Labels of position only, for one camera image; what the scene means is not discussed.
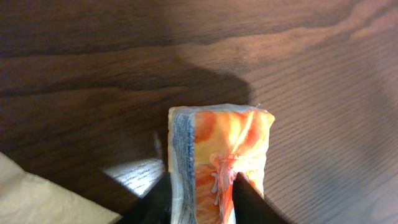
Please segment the yellow snack bag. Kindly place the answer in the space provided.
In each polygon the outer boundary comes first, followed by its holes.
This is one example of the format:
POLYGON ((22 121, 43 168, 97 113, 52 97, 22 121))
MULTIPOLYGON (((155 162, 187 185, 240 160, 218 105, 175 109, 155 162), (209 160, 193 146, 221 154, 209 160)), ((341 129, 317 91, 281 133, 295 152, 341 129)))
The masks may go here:
POLYGON ((1 223, 114 223, 120 218, 1 154, 1 223))

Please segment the orange tissue pack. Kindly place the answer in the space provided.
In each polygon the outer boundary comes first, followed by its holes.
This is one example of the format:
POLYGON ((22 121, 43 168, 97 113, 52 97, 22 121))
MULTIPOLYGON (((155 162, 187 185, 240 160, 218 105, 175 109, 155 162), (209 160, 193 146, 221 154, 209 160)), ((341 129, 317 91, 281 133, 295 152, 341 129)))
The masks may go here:
POLYGON ((248 105, 169 109, 168 168, 172 223, 235 223, 233 182, 243 173, 264 195, 274 116, 248 105))

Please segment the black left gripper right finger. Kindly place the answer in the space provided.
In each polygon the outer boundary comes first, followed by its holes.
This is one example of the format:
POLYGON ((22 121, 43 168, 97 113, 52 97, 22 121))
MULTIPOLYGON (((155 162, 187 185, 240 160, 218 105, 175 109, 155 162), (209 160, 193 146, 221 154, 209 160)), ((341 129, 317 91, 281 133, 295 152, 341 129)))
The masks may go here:
POLYGON ((245 179, 241 172, 233 182, 233 203, 236 224, 289 224, 245 179))

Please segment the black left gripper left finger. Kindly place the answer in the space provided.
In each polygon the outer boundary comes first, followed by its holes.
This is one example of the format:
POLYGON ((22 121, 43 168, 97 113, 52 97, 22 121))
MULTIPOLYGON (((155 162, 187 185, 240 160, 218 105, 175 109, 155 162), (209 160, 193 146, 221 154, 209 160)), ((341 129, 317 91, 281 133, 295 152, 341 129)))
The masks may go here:
POLYGON ((165 172, 143 198, 138 200, 117 224, 171 224, 172 187, 165 172))

